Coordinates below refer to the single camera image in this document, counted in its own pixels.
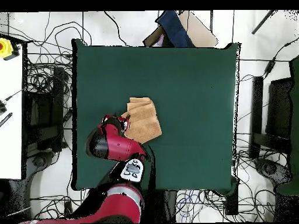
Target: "folded towel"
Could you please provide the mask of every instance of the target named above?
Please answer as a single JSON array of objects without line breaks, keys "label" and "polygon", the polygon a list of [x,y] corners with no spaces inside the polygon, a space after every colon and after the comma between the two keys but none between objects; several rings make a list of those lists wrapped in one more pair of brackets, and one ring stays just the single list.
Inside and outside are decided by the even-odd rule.
[{"label": "folded towel", "polygon": [[126,131],[126,136],[141,144],[162,135],[159,121],[156,115],[132,122]]},{"label": "folded towel", "polygon": [[125,112],[122,117],[126,118],[128,115],[130,115],[130,122],[136,122],[138,120],[143,120],[145,118],[149,118],[156,115],[156,109],[153,104],[153,102],[150,102],[149,104],[137,107],[134,109],[131,109],[130,111]]},{"label": "folded towel", "polygon": [[156,109],[150,98],[131,97],[130,102],[127,103],[127,112],[122,117],[127,117],[128,115],[130,115],[130,125],[125,132],[127,138],[144,144],[162,135],[160,123],[156,116]]},{"label": "folded towel", "polygon": [[148,97],[143,97],[143,98],[135,98],[135,97],[130,97],[130,102],[151,102],[152,100]]},{"label": "folded towel", "polygon": [[127,103],[127,110],[130,111],[137,107],[146,106],[146,105],[150,104],[151,102],[152,101],[130,102],[130,103]]}]

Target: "dark green tabletop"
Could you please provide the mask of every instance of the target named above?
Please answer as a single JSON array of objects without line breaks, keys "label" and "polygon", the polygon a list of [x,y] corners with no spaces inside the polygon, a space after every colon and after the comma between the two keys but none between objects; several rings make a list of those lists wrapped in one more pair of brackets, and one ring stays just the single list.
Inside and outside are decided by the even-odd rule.
[{"label": "dark green tabletop", "polygon": [[[150,97],[155,104],[162,135],[146,145],[155,154],[157,189],[231,190],[238,44],[226,49],[75,44],[78,190],[96,187],[115,164],[87,156],[84,144],[105,114],[126,112],[129,97]],[[143,188],[149,173],[146,166]]]}]

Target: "tangled wires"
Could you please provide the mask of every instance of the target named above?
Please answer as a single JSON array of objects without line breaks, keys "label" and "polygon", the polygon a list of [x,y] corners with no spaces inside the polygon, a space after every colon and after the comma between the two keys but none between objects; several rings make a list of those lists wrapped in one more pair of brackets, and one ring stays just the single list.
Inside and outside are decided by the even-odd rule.
[{"label": "tangled wires", "polygon": [[[68,64],[58,64],[58,63],[39,63],[34,64],[29,60],[29,69],[28,69],[28,91],[36,92],[39,94],[47,94],[53,97],[53,104],[58,104],[60,102],[59,98],[63,99],[63,108],[71,109],[68,105],[69,99],[72,95],[72,64],[71,59],[69,58]],[[54,70],[56,68],[63,68],[64,73],[62,76],[56,76]],[[63,95],[64,97],[57,95],[57,92],[53,91],[53,82],[54,80],[59,80],[63,84]]]},{"label": "tangled wires", "polygon": [[[276,150],[268,148],[260,148],[259,158],[267,159],[274,155],[278,156],[278,159],[274,161],[279,162],[281,158],[286,156],[283,153],[279,153]],[[211,190],[182,190],[178,192],[176,200],[176,222],[202,222],[203,218],[200,219],[200,215],[205,212],[209,215],[209,219],[206,221],[216,222],[267,222],[272,221],[273,217],[277,215],[274,211],[273,196],[276,197],[275,193],[270,190],[257,190],[253,193],[252,188],[248,184],[252,173],[255,171],[254,159],[249,158],[248,150],[239,150],[237,153],[236,171],[242,172],[243,176],[247,178],[240,178],[239,190],[244,192],[246,189],[249,190],[248,197],[242,197],[239,193],[239,213],[238,215],[225,215],[226,202],[225,197],[216,194]],[[261,193],[268,193],[272,196],[266,203],[262,203],[260,198]],[[214,214],[217,218],[210,218],[211,214]]]},{"label": "tangled wires", "polygon": [[62,218],[66,215],[70,214],[71,212],[67,212],[64,209],[64,205],[67,201],[71,201],[74,205],[79,206],[77,202],[72,200],[69,196],[63,195],[55,195],[52,197],[39,197],[39,198],[32,198],[31,200],[39,200],[39,201],[50,201],[45,207],[41,209],[41,211],[34,216],[34,219],[40,219],[45,214],[49,214],[51,219]]}]

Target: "black cable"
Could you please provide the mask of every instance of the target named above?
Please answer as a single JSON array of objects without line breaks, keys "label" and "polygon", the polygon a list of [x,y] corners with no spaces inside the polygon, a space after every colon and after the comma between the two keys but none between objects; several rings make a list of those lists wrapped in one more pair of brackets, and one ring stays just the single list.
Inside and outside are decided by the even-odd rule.
[{"label": "black cable", "polygon": [[246,182],[244,182],[244,183],[248,183],[248,181],[250,180],[250,175],[249,175],[249,173],[245,170],[245,168],[243,167],[243,170],[245,171],[245,173],[248,175],[248,180],[246,181]]},{"label": "black cable", "polygon": [[52,163],[51,165],[54,165],[54,164],[56,164],[56,163],[58,162],[58,160],[59,160],[59,155],[60,155],[60,152],[58,153],[56,162]]},{"label": "black cable", "polygon": [[124,40],[120,37],[120,34],[119,34],[119,25],[116,23],[115,20],[113,20],[113,18],[112,18],[110,15],[107,14],[106,11],[104,11],[104,14],[105,14],[106,16],[108,16],[108,17],[112,20],[112,22],[115,23],[115,25],[116,25],[116,27],[117,27],[117,34],[119,35],[119,39],[124,43],[125,46],[128,46],[127,43],[124,42]]},{"label": "black cable", "polygon": [[72,198],[70,198],[69,196],[65,196],[65,195],[54,195],[54,196],[43,196],[43,197],[38,197],[38,198],[31,198],[30,200],[49,200],[50,198],[57,198],[57,197],[63,197],[63,199],[68,199],[69,201],[71,201],[73,204],[80,206],[79,204],[76,203],[76,201],[74,201]]},{"label": "black cable", "polygon": [[241,119],[243,119],[243,118],[245,118],[246,116],[250,115],[251,113],[252,113],[252,112],[250,112],[250,113],[246,114],[245,116],[239,118],[238,121],[237,121],[237,123],[238,123]]},{"label": "black cable", "polygon": [[[15,30],[17,30],[17,31],[19,31],[19,32],[21,32],[21,33],[23,33],[24,34],[24,32],[22,32],[22,31],[20,31],[20,30],[18,30],[18,29],[16,29],[16,28],[14,28],[14,27],[11,27],[11,28],[13,28],[13,29],[15,29]],[[11,33],[11,35],[14,35],[14,36],[20,36],[20,37],[22,37],[22,38],[24,38],[24,39],[26,39],[27,41],[31,41],[34,45],[36,45],[36,46],[41,46],[41,45],[37,45],[37,44],[35,44],[34,42],[40,42],[40,43],[45,43],[45,44],[49,44],[49,45],[52,45],[52,46],[58,46],[58,45],[55,45],[55,44],[52,44],[52,43],[49,43],[49,42],[43,42],[43,41],[38,41],[38,40],[35,40],[35,39],[33,39],[33,38],[30,38],[30,37],[25,37],[25,36],[23,36],[23,35],[20,35],[20,34],[17,34],[17,33]],[[62,46],[60,46],[59,45],[59,47],[60,48],[63,48],[63,49],[66,49],[66,50],[69,50],[69,51],[72,51],[71,49],[69,49],[69,48],[66,48],[66,47],[62,47]]]},{"label": "black cable", "polygon": [[[58,202],[61,202],[61,201],[65,201],[65,199],[68,199],[70,201],[72,201],[73,203],[75,203],[69,196],[63,196],[61,199],[52,199],[43,209],[41,209],[41,211],[34,217],[34,219],[38,219],[39,216],[43,213],[48,213],[50,216],[51,214],[49,213],[49,211],[54,211],[57,213],[57,217],[56,218],[59,218],[61,216],[64,216],[64,213],[60,212],[57,208],[57,203]],[[51,206],[55,206],[56,209],[49,209],[49,207]]]},{"label": "black cable", "polygon": [[[178,210],[176,211],[176,215],[178,213],[180,213],[180,215],[182,217],[182,220],[183,220],[183,218],[185,218],[186,221],[187,221],[187,218],[190,218],[190,213],[193,211],[192,220],[190,220],[190,222],[193,222],[194,219],[195,219],[195,217],[197,217],[200,214],[201,210],[203,209],[203,206],[206,206],[206,207],[212,207],[216,211],[220,212],[220,215],[224,219],[226,219],[227,221],[230,221],[221,212],[221,210],[224,209],[224,207],[222,205],[222,202],[219,199],[212,199],[212,198],[210,198],[209,193],[212,193],[211,197],[214,196],[214,193],[212,191],[210,191],[210,190],[200,190],[199,193],[198,193],[198,195],[197,195],[197,197],[196,197],[196,201],[199,200],[198,203],[196,203],[196,201],[193,202],[192,196],[194,196],[195,194],[191,195],[191,191],[194,191],[194,190],[190,190],[189,194],[187,194],[187,190],[186,190],[185,192],[180,193],[180,194],[177,195],[176,208],[178,208]],[[204,193],[204,201],[201,201],[201,199],[200,199],[200,194],[202,194],[202,193]],[[185,197],[182,198],[182,199],[180,199],[178,201],[178,196],[181,196],[181,195],[185,195]],[[187,210],[183,209],[186,205],[190,205],[190,204],[193,205],[191,208],[187,208]],[[194,206],[195,205],[201,205],[201,209],[199,209],[196,214],[194,214]]]},{"label": "black cable", "polygon": [[[89,38],[90,38],[90,40],[91,40],[91,45],[92,45],[91,34],[90,34],[86,29],[84,29],[80,24],[78,24],[77,22],[68,22],[68,23],[64,23],[64,24],[61,24],[61,25],[56,26],[55,28],[52,29],[52,32],[48,35],[48,37],[45,39],[45,41],[47,41],[47,40],[50,38],[50,36],[53,34],[53,32],[54,32],[54,30],[55,30],[56,28],[58,28],[58,27],[62,27],[62,26],[65,26],[65,25],[69,25],[69,24],[72,24],[72,23],[77,24],[79,27],[81,27],[84,31],[86,31],[86,32],[89,34]],[[56,36],[58,33],[61,33],[62,31],[67,30],[67,29],[69,29],[69,28],[75,28],[75,29],[78,31],[78,33],[79,33],[79,35],[80,35],[80,38],[82,39],[81,33],[79,32],[79,30],[78,30],[76,27],[66,27],[66,28],[62,29],[61,31],[57,32],[57,33],[55,34],[55,36]]]},{"label": "black cable", "polygon": [[291,42],[286,43],[284,46],[282,46],[281,49],[278,50],[278,52],[276,53],[276,55],[272,58],[271,61],[268,62],[267,66],[266,66],[266,68],[265,68],[265,74],[266,74],[266,76],[265,76],[264,79],[267,78],[268,74],[270,74],[271,71],[272,71],[272,69],[274,68],[274,66],[275,66],[275,60],[276,60],[276,57],[277,57],[278,53],[279,53],[284,47],[289,46],[290,44],[296,42],[297,40],[299,40],[299,37],[297,37],[295,40],[293,40],[293,41],[291,41]]},{"label": "black cable", "polygon": [[[46,28],[44,29],[44,42],[46,41],[46,30],[47,30],[47,27],[48,27],[49,22],[50,22],[50,13],[51,12],[49,11],[48,22],[47,22]],[[42,48],[42,45],[40,46],[40,55],[39,55],[38,59],[36,60],[36,63],[38,62],[38,60],[40,60],[40,57],[41,57],[41,48]]]},{"label": "black cable", "polygon": [[240,80],[240,82],[244,82],[244,81],[248,81],[248,80],[251,80],[252,78],[254,78],[254,77],[261,77],[261,76],[253,76],[253,75],[251,75],[251,74],[248,74],[248,75],[246,75],[246,76],[243,76],[243,78]]},{"label": "black cable", "polygon": [[58,34],[60,34],[61,32],[63,32],[64,30],[67,30],[67,29],[75,29],[79,33],[79,36],[80,36],[81,40],[83,40],[80,31],[76,27],[66,27],[66,28],[62,29],[61,31],[59,31],[58,33],[56,33],[55,36],[54,36],[60,54],[62,54],[62,52],[60,51],[60,46],[58,45],[58,41],[57,41],[56,36]]},{"label": "black cable", "polygon": [[69,187],[69,184],[71,183],[71,180],[72,180],[72,172],[71,172],[71,175],[69,177],[68,186],[67,186],[67,196],[68,197],[69,197],[69,195],[68,195],[68,187]]},{"label": "black cable", "polygon": [[5,99],[5,101],[6,101],[6,102],[9,101],[9,100],[10,100],[11,98],[13,98],[17,93],[20,93],[20,92],[23,91],[23,90],[25,90],[25,89],[21,89],[21,90],[17,91],[16,93],[12,94],[11,96],[7,97],[7,98]]},{"label": "black cable", "polygon": [[259,217],[261,218],[261,220],[262,220],[263,222],[267,222],[266,220],[264,220],[264,219],[261,217],[260,212],[259,212],[259,210],[258,210],[258,205],[256,204],[256,197],[257,197],[258,194],[261,193],[262,191],[267,191],[267,192],[271,193],[271,194],[274,195],[274,196],[275,196],[275,194],[274,194],[273,192],[267,190],[267,189],[263,189],[263,190],[259,190],[259,191],[255,194],[255,197],[254,197],[254,206],[255,206],[255,208],[256,208],[256,211],[257,211]]},{"label": "black cable", "polygon": [[189,28],[189,16],[190,16],[190,11],[188,11],[188,18],[187,18],[187,30],[186,30],[186,44],[187,44],[187,46],[188,46],[187,32],[188,32],[188,28]]},{"label": "black cable", "polygon": [[287,157],[286,157],[283,153],[278,152],[278,151],[275,150],[275,149],[256,147],[256,146],[252,145],[250,142],[248,142],[248,141],[246,141],[246,140],[243,140],[243,139],[241,139],[241,138],[237,138],[237,140],[240,140],[240,141],[242,141],[242,142],[246,142],[246,143],[250,144],[252,148],[257,149],[257,150],[260,150],[260,151],[267,151],[267,152],[268,152],[268,151],[272,151],[273,153],[271,153],[270,155],[274,155],[275,153],[279,153],[279,154],[281,154],[282,156],[284,156],[284,158],[287,160]]},{"label": "black cable", "polygon": [[64,142],[67,144],[68,149],[72,152],[72,149],[68,146],[68,143],[67,143],[67,141],[65,140],[64,135],[63,135],[63,139],[64,139]]},{"label": "black cable", "polygon": [[231,36],[231,42],[234,42],[234,27],[235,27],[235,10],[232,13],[232,36]]}]

